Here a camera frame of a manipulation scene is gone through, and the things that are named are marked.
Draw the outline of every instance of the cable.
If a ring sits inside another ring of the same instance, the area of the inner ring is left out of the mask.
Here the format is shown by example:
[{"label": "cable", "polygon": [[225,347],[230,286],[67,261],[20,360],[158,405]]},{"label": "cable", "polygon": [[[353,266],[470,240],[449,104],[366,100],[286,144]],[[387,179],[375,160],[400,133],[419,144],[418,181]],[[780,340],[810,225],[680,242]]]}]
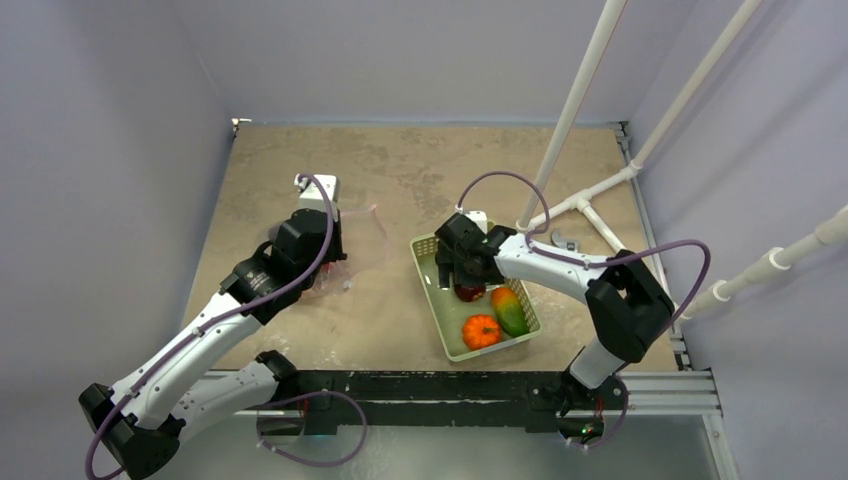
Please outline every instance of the cable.
[{"label": "cable", "polygon": [[265,440],[265,437],[262,436],[262,430],[260,429],[259,420],[256,421],[256,436],[259,438],[259,443],[256,446],[257,447],[259,447],[259,446],[265,447],[266,449],[268,449],[272,453],[276,453],[277,455],[280,455],[281,457],[288,458],[289,460],[293,460],[297,463],[300,463],[300,464],[303,464],[303,465],[306,465],[306,466],[309,466],[309,467],[337,467],[337,466],[349,461],[353,457],[355,457],[356,454],[359,453],[359,451],[362,450],[362,447],[365,445],[365,437],[368,434],[368,422],[365,419],[365,412],[362,410],[362,407],[359,406],[358,403],[356,403],[356,400],[350,398],[349,396],[347,396],[347,395],[345,395],[341,392],[334,392],[334,391],[331,391],[331,390],[328,390],[328,391],[322,390],[320,392],[306,393],[304,395],[299,395],[297,397],[292,397],[292,398],[280,400],[280,401],[277,401],[277,402],[266,403],[264,405],[260,405],[260,407],[262,407],[262,408],[281,407],[283,405],[288,405],[289,403],[299,402],[301,400],[308,400],[310,398],[318,397],[318,396],[321,396],[321,395],[329,395],[331,397],[341,398],[342,400],[353,405],[353,408],[356,409],[356,413],[359,414],[359,419],[362,420],[362,435],[360,435],[360,437],[359,437],[359,443],[356,444],[356,447],[350,453],[348,453],[347,455],[345,455],[344,457],[342,457],[338,460],[332,460],[332,461],[329,461],[329,462],[320,462],[320,461],[316,461],[316,460],[309,460],[309,459],[306,459],[306,458],[303,458],[303,457],[298,457],[297,455],[291,454],[291,453],[286,452],[284,450],[280,450],[277,447],[268,443],[268,441]]},{"label": "cable", "polygon": [[[480,175],[479,177],[472,180],[471,183],[469,183],[468,186],[465,187],[465,190],[463,190],[462,194],[459,196],[459,201],[456,203],[456,209],[457,209],[458,212],[463,211],[462,210],[462,202],[465,200],[465,197],[468,195],[468,192],[471,191],[471,188],[474,187],[474,185],[479,183],[484,178],[491,177],[493,175],[504,175],[504,176],[507,176],[507,177],[516,178],[516,179],[520,180],[521,182],[527,184],[527,186],[529,186],[533,190],[533,193],[535,193],[536,196],[539,197],[539,203],[542,204],[542,210],[545,213],[544,227],[542,227],[542,228],[536,227],[536,229],[527,232],[524,235],[524,240],[525,240],[525,243],[527,244],[527,247],[530,248],[530,250],[532,252],[537,253],[539,255],[542,255],[544,257],[552,258],[554,260],[561,260],[563,262],[570,263],[570,264],[573,264],[573,265],[579,265],[579,266],[587,268],[587,269],[589,269],[589,268],[607,268],[607,267],[614,267],[614,266],[618,266],[618,265],[623,265],[625,263],[630,263],[632,261],[640,260],[640,259],[647,257],[647,256],[650,256],[650,255],[654,255],[654,254],[657,254],[657,253],[660,253],[660,252],[665,252],[665,251],[672,250],[672,249],[675,249],[675,248],[680,248],[680,247],[683,247],[683,246],[696,246],[696,247],[700,248],[701,251],[704,253],[704,262],[701,265],[701,271],[698,272],[698,277],[695,279],[695,283],[692,284],[692,288],[689,290],[689,293],[686,294],[686,298],[683,300],[683,302],[680,304],[680,306],[677,307],[677,309],[674,311],[674,313],[672,313],[672,315],[669,317],[666,324],[663,326],[663,329],[662,329],[663,332],[665,332],[666,330],[671,328],[671,326],[674,324],[674,322],[678,318],[680,318],[680,315],[682,315],[683,312],[686,310],[686,308],[689,306],[689,304],[692,303],[692,300],[695,298],[695,295],[698,293],[698,290],[700,290],[701,285],[704,283],[704,279],[707,276],[707,271],[710,268],[710,262],[712,261],[712,253],[710,252],[709,247],[707,247],[707,245],[700,240],[694,240],[694,239],[692,239],[692,240],[677,240],[677,241],[670,242],[670,243],[667,243],[667,244],[664,244],[664,245],[660,245],[660,246],[657,246],[657,247],[654,247],[654,248],[649,248],[649,249],[643,250],[639,253],[634,253],[632,255],[627,255],[627,256],[624,256],[624,257],[620,257],[620,258],[614,258],[614,259],[611,259],[611,260],[607,260],[605,262],[588,263],[588,264],[584,264],[583,262],[581,262],[580,260],[577,260],[575,258],[567,257],[567,256],[564,256],[564,255],[558,255],[556,253],[548,252],[548,251],[545,251],[545,250],[542,250],[542,249],[536,247],[534,245],[533,241],[532,241],[532,236],[547,232],[548,229],[551,226],[551,213],[550,213],[550,210],[548,209],[548,202],[545,201],[545,197],[542,194],[541,190],[539,190],[539,187],[537,187],[533,182],[531,182],[527,178],[525,178],[525,177],[523,177],[523,176],[521,176],[521,175],[519,175],[515,172],[508,172],[508,171],[504,171],[504,170],[495,170],[495,171],[492,171],[492,172],[484,173],[483,175]],[[621,410],[621,416],[618,417],[618,420],[616,420],[615,424],[612,426],[612,428],[609,431],[604,432],[604,435],[601,437],[601,440],[593,443],[591,446],[584,445],[585,448],[594,448],[594,447],[597,447],[598,445],[603,444],[604,442],[609,440],[609,438],[612,437],[613,434],[615,434],[615,432],[618,431],[618,429],[621,427],[621,424],[624,422],[624,417],[626,415],[627,408],[628,408],[628,405],[629,405],[630,394],[628,393],[627,387],[624,385],[624,381],[621,379],[621,377],[619,377],[616,374],[615,378],[616,378],[616,380],[618,380],[618,383],[621,386],[621,392],[624,395],[624,407]]]},{"label": "cable", "polygon": [[327,253],[327,250],[329,250],[330,241],[333,238],[333,204],[330,201],[330,197],[327,196],[327,192],[326,190],[324,190],[324,186],[321,184],[321,182],[318,181],[318,179],[308,173],[303,173],[298,176],[298,180],[302,180],[303,178],[309,179],[309,181],[311,181],[318,188],[318,192],[321,194],[321,198],[324,200],[324,209],[327,212],[327,229],[326,234],[324,235],[324,243],[321,244],[321,249],[318,251],[318,255],[315,257],[315,260],[313,260],[312,263],[309,264],[309,266],[306,268],[306,270],[304,270],[302,274],[300,274],[300,276],[298,276],[279,290],[275,291],[274,293],[266,297],[257,298],[256,300],[245,303],[244,305],[236,307],[228,312],[222,313],[221,315],[211,318],[206,323],[201,324],[200,327],[197,328],[197,334],[189,332],[189,334],[187,334],[185,338],[180,340],[176,345],[174,345],[173,348],[171,348],[164,355],[162,355],[162,357],[160,357],[159,360],[156,361],[156,363],[154,363],[150,368],[148,368],[147,371],[144,372],[138,378],[138,380],[130,387],[130,394],[124,395],[120,400],[118,400],[118,402],[106,415],[106,418],[103,420],[103,422],[101,422],[100,427],[98,427],[97,431],[95,432],[94,438],[92,439],[91,444],[88,447],[88,451],[85,454],[85,475],[88,480],[111,480],[124,471],[124,468],[120,467],[114,472],[106,475],[105,477],[98,477],[94,473],[93,467],[94,452],[97,450],[97,446],[100,444],[101,440],[103,439],[103,436],[106,434],[106,430],[109,428],[110,424],[112,423],[112,420],[114,420],[118,412],[120,412],[127,405],[127,403],[129,403],[130,399],[138,394],[138,392],[147,383],[150,377],[155,375],[169,360],[171,360],[177,353],[182,351],[183,348],[192,343],[195,338],[202,336],[210,328],[235,315],[242,314],[260,305],[270,302],[280,297],[281,295],[285,295],[296,285],[306,280],[306,278],[308,278],[309,275],[312,275],[315,269],[317,269],[321,265],[321,261],[323,260],[324,255]]}]

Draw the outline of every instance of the orange pumpkin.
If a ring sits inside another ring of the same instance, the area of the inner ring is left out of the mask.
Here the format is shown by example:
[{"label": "orange pumpkin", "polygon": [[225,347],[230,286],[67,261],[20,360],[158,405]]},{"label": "orange pumpkin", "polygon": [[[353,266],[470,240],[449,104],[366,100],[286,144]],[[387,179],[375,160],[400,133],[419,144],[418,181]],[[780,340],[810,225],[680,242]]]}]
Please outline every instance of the orange pumpkin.
[{"label": "orange pumpkin", "polygon": [[462,341],[471,350],[479,350],[501,341],[501,327],[490,315],[472,315],[462,327]]}]

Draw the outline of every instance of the white pipe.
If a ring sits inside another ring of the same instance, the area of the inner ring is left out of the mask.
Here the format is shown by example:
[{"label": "white pipe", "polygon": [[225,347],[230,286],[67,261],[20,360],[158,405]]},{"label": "white pipe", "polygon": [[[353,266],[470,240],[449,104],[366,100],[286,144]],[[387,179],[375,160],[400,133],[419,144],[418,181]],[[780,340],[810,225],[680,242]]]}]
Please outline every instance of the white pipe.
[{"label": "white pipe", "polygon": [[595,230],[601,234],[601,237],[607,241],[610,247],[612,247],[612,251],[618,253],[621,250],[624,250],[624,243],[616,236],[615,232],[609,228],[609,225],[604,222],[604,219],[598,215],[598,212],[592,208],[592,204],[589,203],[588,200],[580,199],[579,205],[577,205],[577,209],[580,210],[580,213],[586,216],[589,219],[589,223],[595,227]]},{"label": "white pipe", "polygon": [[[565,144],[565,139],[568,137],[568,132],[571,131],[571,126],[574,124],[574,118],[577,116],[577,110],[580,109],[580,104],[583,103],[583,98],[589,90],[589,83],[601,63],[601,58],[604,55],[612,38],[612,32],[615,30],[618,19],[621,18],[621,12],[624,10],[624,5],[627,0],[607,0],[604,4],[604,9],[601,11],[601,16],[598,19],[598,24],[595,26],[595,32],[592,34],[592,39],[589,40],[589,46],[586,47],[586,53],[583,55],[583,61],[580,63],[580,68],[577,70],[577,76],[574,78],[574,83],[571,84],[571,90],[568,92],[568,98],[565,100],[565,105],[562,107],[562,112],[559,115],[554,133],[551,136],[551,141],[548,144],[548,150],[545,152],[545,157],[542,164],[539,165],[539,171],[536,173],[534,183],[539,187],[539,190],[544,191],[545,185],[551,176],[551,171],[556,165],[557,158],[562,151],[562,146]],[[527,221],[536,210],[538,199],[531,194],[527,199],[527,206],[524,208],[524,213],[516,222],[519,230],[525,231]]]},{"label": "white pipe", "polygon": [[766,252],[739,275],[728,281],[719,280],[698,295],[681,318],[688,320],[696,313],[726,303],[745,288],[765,283],[789,270],[796,262],[824,247],[848,242],[848,205],[829,220],[816,227],[815,232],[784,248]]},{"label": "white pipe", "polygon": [[[645,144],[639,150],[639,153],[636,157],[630,161],[628,164],[628,168],[630,170],[629,173],[632,173],[629,177],[624,178],[621,174],[624,172],[623,170],[616,175],[604,180],[597,185],[584,189],[580,192],[577,192],[570,197],[566,198],[562,202],[554,205],[550,209],[551,217],[556,217],[557,215],[561,215],[568,210],[572,210],[577,207],[577,200],[583,198],[585,200],[591,200],[591,198],[595,195],[600,194],[611,188],[614,185],[617,185],[619,182],[624,180],[629,180],[633,178],[638,171],[645,164],[645,160],[647,160],[648,156],[657,146],[659,141],[662,139],[663,135],[668,131],[671,124],[677,119],[680,115],[680,112],[683,110],[683,107],[689,102],[689,100],[694,96],[695,91],[698,87],[701,86],[706,76],[710,73],[710,70],[715,67],[715,64],[718,62],[718,59],[727,51],[727,48],[730,46],[730,43],[734,38],[739,34],[742,28],[748,23],[751,19],[751,16],[754,14],[754,11],[757,7],[760,6],[762,0],[745,0],[742,5],[739,6],[739,9],[736,10],[736,13],[733,15],[733,18],[727,23],[727,26],[724,27],[724,30],[721,32],[719,37],[716,39],[715,43],[713,43],[712,48],[707,52],[704,58],[701,60],[701,63],[698,64],[698,67],[692,72],[692,75],[689,77],[689,81],[686,82],[686,85],[680,90],[680,93],[677,94],[677,97],[668,107],[662,119],[660,119],[657,126],[648,136],[648,139],[645,141]],[[530,213],[532,214],[532,210],[536,208],[536,203],[533,201],[532,203],[528,203],[528,206],[532,205],[532,209]],[[537,215],[527,223],[526,229],[535,228],[544,222],[544,215]],[[521,229],[521,225],[525,223],[520,221],[517,223],[519,229]]]},{"label": "white pipe", "polygon": [[632,162],[635,168],[642,168],[642,165],[645,164],[645,160],[647,160],[648,156],[654,150],[654,147],[657,146],[657,143],[659,143],[660,139],[662,139],[668,131],[671,124],[677,119],[677,116],[680,115],[683,107],[685,107],[692,96],[695,95],[695,91],[704,82],[704,78],[706,78],[707,74],[710,73],[710,70],[713,69],[715,64],[718,62],[718,59],[721,58],[721,56],[724,55],[724,52],[727,51],[727,47],[730,46],[733,39],[739,35],[739,32],[748,23],[748,20],[751,19],[751,16],[754,14],[757,7],[760,6],[760,3],[762,3],[762,0],[745,0],[742,2],[742,5],[740,5],[739,9],[736,10],[733,18],[731,18],[727,23],[727,26],[724,27],[724,31],[721,32],[721,35],[719,35],[718,39],[716,39],[715,43],[713,43],[710,51],[704,55],[704,58],[698,65],[698,68],[696,68],[692,73],[692,76],[689,77],[689,81],[686,82],[686,85],[684,85],[683,89],[680,90],[680,93],[677,94],[677,98],[671,102],[671,106],[668,107],[668,110],[666,110],[665,115],[663,115],[663,118],[654,128],[654,131],[651,132],[651,135],[648,136],[647,140],[645,140],[645,144],[639,149],[639,153],[636,154],[636,158],[634,158]]}]

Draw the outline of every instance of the table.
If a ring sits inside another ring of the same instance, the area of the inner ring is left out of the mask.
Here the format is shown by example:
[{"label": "table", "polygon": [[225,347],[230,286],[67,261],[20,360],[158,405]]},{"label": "table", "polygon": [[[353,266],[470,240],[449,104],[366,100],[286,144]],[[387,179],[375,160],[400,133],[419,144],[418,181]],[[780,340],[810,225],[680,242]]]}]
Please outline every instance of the table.
[{"label": "table", "polygon": [[[409,249],[412,238],[433,232],[454,211],[465,186],[490,170],[532,179],[552,129],[514,127],[303,127],[242,124],[235,140],[203,247],[184,324],[218,289],[233,266],[267,238],[268,227],[289,217],[299,172],[339,177],[344,210],[376,205],[388,233],[388,259],[353,277],[349,291],[301,300],[245,339],[215,366],[239,369],[276,349],[302,369],[560,370],[593,336],[588,310],[578,301],[528,285],[544,324],[539,337],[489,355],[451,363],[445,356]],[[609,129],[575,129],[545,194],[555,203],[617,172],[623,160]],[[511,178],[490,178],[466,207],[485,210],[513,226],[529,190]],[[645,248],[639,212],[628,184],[593,205],[631,250]],[[576,238],[580,250],[612,254],[580,214],[553,226]],[[345,245],[351,255],[369,246]],[[676,370],[667,337],[634,370]]]}]

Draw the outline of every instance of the wall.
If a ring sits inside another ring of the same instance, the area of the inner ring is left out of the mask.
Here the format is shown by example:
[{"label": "wall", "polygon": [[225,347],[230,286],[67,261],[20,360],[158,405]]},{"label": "wall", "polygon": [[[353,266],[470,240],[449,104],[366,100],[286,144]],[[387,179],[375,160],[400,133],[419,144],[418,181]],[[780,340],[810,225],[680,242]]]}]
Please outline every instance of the wall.
[{"label": "wall", "polygon": [[[632,119],[635,145],[739,0],[701,1]],[[659,241],[701,238],[712,283],[801,238],[848,204],[848,3],[766,1],[640,177]],[[665,255],[675,297],[696,254]],[[684,324],[715,373],[742,477],[837,478],[848,414],[848,248]]]},{"label": "wall", "polygon": [[[175,0],[235,116],[554,122],[602,1]],[[625,8],[578,117],[630,118],[694,0]]]},{"label": "wall", "polygon": [[180,28],[166,1],[0,3],[2,478],[82,478],[77,395],[182,318],[232,125]]}]

